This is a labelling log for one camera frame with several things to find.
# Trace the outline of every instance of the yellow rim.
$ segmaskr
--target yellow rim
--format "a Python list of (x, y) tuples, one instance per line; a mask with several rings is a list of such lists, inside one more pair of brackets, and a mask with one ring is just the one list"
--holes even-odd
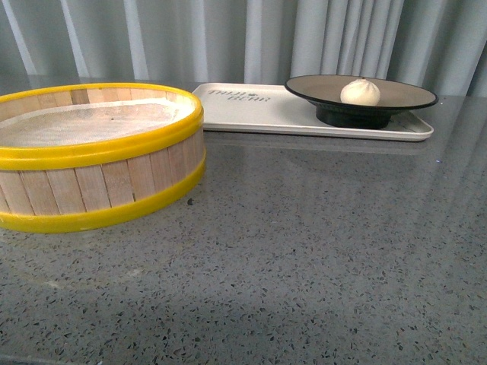
[(150, 154), (151, 152), (181, 142), (196, 133), (203, 124), (203, 108), (198, 97), (174, 87), (153, 84), (104, 83), (47, 87), (4, 95), (0, 97), (0, 103), (60, 91), (111, 87), (169, 91), (190, 98), (196, 107), (186, 118), (163, 128), (109, 141), (41, 148), (11, 148), (0, 146), (0, 169), (54, 170), (125, 160), (142, 156), (143, 154)]
[(206, 152), (198, 167), (168, 189), (140, 201), (114, 208), (66, 215), (21, 215), (0, 212), (0, 227), (34, 233), (66, 233), (107, 227), (142, 217), (182, 198), (205, 172)]

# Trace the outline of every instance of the bamboo strip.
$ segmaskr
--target bamboo strip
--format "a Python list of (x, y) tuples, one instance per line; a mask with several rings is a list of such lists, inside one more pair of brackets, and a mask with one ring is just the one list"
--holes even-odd
[(10, 208), (8, 207), (7, 199), (3, 193), (2, 187), (0, 186), (0, 211), (4, 213), (10, 213)]
[(169, 188), (171, 186), (171, 177), (167, 148), (151, 154), (151, 167), (156, 192)]
[(135, 200), (155, 194), (154, 177), (152, 176), (151, 158), (149, 155), (145, 154), (130, 158), (127, 162)]
[(200, 163), (205, 153), (205, 141), (203, 136), (203, 127), (196, 133), (196, 162)]
[(8, 118), (13, 118), (14, 116), (19, 116), (27, 112), (24, 108), (24, 103), (22, 101), (22, 99), (15, 99), (10, 100), (4, 104), (8, 111)]
[(22, 109), (24, 113), (35, 112), (36, 110), (41, 109), (39, 98), (37, 97), (37, 95), (34, 95), (32, 97), (25, 97), (23, 99), (19, 99), (19, 101), (22, 102)]
[(119, 101), (119, 94), (117, 93), (116, 89), (108, 87), (106, 89), (102, 89), (101, 91), (103, 93), (103, 101)]
[(184, 165), (184, 146), (179, 142), (167, 148), (169, 153), (170, 174), (173, 184), (178, 183), (186, 176)]
[(47, 170), (47, 178), (53, 189), (59, 213), (71, 214), (86, 211), (74, 169)]
[(132, 100), (132, 94), (128, 88), (116, 89), (116, 94), (120, 101)]
[(9, 103), (11, 103), (11, 101), (5, 101), (4, 103), (0, 104), (0, 122), (13, 116), (8, 108)]
[(129, 166), (126, 160), (105, 163), (101, 165), (108, 197), (112, 207), (124, 205), (134, 201), (132, 185), (130, 183)]
[(71, 90), (71, 100), (73, 105), (90, 103), (88, 91), (86, 89)]
[(73, 105), (73, 100), (71, 99), (71, 94), (69, 91), (61, 91), (54, 93), (54, 99), (56, 99), (57, 106), (69, 106)]
[(58, 106), (56, 103), (56, 98), (52, 93), (38, 95), (37, 99), (39, 100), (41, 109), (55, 108)]
[(183, 142), (184, 146), (184, 166), (186, 175), (193, 171), (196, 167), (196, 155), (195, 155), (195, 135), (191, 135)]
[(103, 91), (101, 89), (87, 89), (86, 92), (88, 93), (90, 104), (102, 103), (105, 101)]
[(143, 89), (130, 89), (132, 100), (145, 99), (145, 92)]
[(0, 171), (0, 186), (12, 213), (33, 215), (29, 197), (18, 171)]
[(77, 167), (75, 172), (86, 211), (109, 208), (110, 200), (100, 165)]
[(25, 191), (35, 215), (58, 215), (59, 209), (46, 171), (22, 171)]

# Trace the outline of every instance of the gray curtain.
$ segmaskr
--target gray curtain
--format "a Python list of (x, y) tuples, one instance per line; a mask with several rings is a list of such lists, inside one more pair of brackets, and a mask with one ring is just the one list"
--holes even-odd
[(340, 74), (487, 97), (486, 19), (486, 0), (2, 0), (0, 75)]

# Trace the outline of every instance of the white tray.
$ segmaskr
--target white tray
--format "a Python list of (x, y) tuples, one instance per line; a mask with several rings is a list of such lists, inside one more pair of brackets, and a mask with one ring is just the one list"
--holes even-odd
[(319, 135), (342, 138), (424, 141), (433, 127), (411, 112), (393, 116), (385, 129), (349, 129), (327, 125), (316, 107), (289, 93), (284, 86), (202, 84), (193, 93), (205, 109), (207, 131)]

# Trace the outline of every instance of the black bowl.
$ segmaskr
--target black bowl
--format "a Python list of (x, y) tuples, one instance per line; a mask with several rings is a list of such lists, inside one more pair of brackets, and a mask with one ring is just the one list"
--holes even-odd
[(367, 78), (380, 90), (379, 104), (362, 106), (342, 103), (342, 89), (357, 78), (342, 75), (299, 76), (289, 79), (285, 88), (315, 105), (320, 121), (340, 128), (382, 129), (389, 124), (394, 114), (425, 108), (438, 102), (436, 94), (421, 87)]

